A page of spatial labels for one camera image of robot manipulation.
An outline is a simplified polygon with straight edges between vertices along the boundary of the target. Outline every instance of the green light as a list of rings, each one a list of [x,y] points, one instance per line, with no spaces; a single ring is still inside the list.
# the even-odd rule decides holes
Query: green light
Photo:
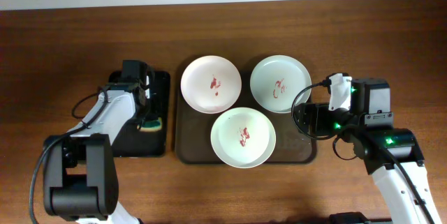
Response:
[[[392,143],[394,143],[394,141],[391,139],[391,137],[387,137],[387,138],[385,139],[385,141],[386,141],[386,144],[392,144]]]

